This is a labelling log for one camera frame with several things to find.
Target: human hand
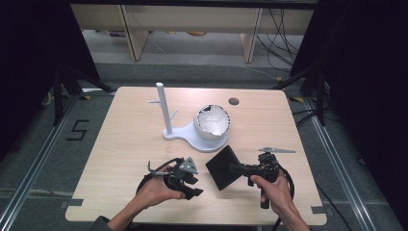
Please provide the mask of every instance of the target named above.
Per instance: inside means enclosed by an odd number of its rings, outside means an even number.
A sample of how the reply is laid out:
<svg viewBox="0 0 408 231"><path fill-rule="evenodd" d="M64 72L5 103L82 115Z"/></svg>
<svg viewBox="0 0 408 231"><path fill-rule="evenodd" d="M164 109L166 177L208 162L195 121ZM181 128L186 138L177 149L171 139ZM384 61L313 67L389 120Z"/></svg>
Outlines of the human hand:
<svg viewBox="0 0 408 231"><path fill-rule="evenodd" d="M279 215L282 209L284 209L283 207L293 204L288 180L282 171L279 172L276 181L273 183L270 183L258 175L252 175L250 179L259 189L265 191L265 193L261 195L261 202L265 202L269 199L270 207L276 214Z"/></svg>
<svg viewBox="0 0 408 231"><path fill-rule="evenodd" d="M261 202L269 199L273 212L282 219L289 230L309 230L306 222L293 204L288 180L282 171L279 172L276 181L273 183L258 175L252 175L250 179L259 189L265 191L261 195Z"/></svg>
<svg viewBox="0 0 408 231"><path fill-rule="evenodd" d="M169 168L170 166L166 166L160 171L165 171ZM140 203L143 209L147 209L166 200L184 199L185 197L182 192L169 189L162 176L154 176L141 187L134 199Z"/></svg>

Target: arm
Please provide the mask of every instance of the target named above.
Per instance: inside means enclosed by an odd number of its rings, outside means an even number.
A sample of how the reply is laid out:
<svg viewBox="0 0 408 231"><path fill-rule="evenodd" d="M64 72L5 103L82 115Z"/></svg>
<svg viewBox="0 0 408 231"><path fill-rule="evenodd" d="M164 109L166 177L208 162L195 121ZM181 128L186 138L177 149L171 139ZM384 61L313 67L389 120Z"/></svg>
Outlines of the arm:
<svg viewBox="0 0 408 231"><path fill-rule="evenodd" d="M114 231L124 230L135 216L150 206L158 205L169 199L183 199L184 197L182 192L169 189L163 177L153 177L143 185L126 207L108 222L108 226Z"/></svg>
<svg viewBox="0 0 408 231"><path fill-rule="evenodd" d="M289 230L310 230L293 204L288 180L284 175L279 175L273 183L257 175L252 175L251 180L257 184L258 188L264 189L265 194L262 195L261 201L270 200L270 207L273 212L282 219Z"/></svg>

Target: gray floor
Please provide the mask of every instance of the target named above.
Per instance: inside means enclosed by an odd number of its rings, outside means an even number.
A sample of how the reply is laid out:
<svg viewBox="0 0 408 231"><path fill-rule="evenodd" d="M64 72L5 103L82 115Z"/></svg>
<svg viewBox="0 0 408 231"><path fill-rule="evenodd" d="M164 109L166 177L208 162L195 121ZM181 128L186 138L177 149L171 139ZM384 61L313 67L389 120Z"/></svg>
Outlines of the gray floor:
<svg viewBox="0 0 408 231"><path fill-rule="evenodd" d="M85 31L84 37L102 80L112 87L153 86L156 81L164 81L169 87L268 89L277 84L278 77L288 78L287 72L272 68L269 62L277 68L290 68L276 58L268 61L267 52L259 42L252 63L246 64L239 35L209 33L193 37L183 32L153 32L138 62L131 60L124 38L112 38L107 32L93 31ZM268 42L264 35L261 39ZM294 46L299 46L302 37L288 39ZM285 52L277 52L287 57ZM287 87L285 93L288 97L298 97L300 86L301 81ZM64 203L75 190L112 100L111 95L99 94L76 102L11 230L89 229L89 222L69 222L64 218ZM293 112L306 109L302 102L290 102L290 106ZM0 163L0 208L9 203L13 191L18 188L40 151L52 129L53 113L52 104L39 111L31 128L21 138L21 148L11 152ZM299 121L304 116L306 114L299 114L293 118ZM402 230L366 167L357 163L358 153L336 115L326 112L325 116L330 138L376 228ZM82 141L68 141L68 138L78 136L71 132L77 119L89 121L80 124L80 128L87 130L87 133ZM310 119L299 128L299 135L317 184L334 202L352 230L364 230ZM320 197L328 221L323 226L312 227L313 230L346 230L328 199L323 194Z"/></svg>

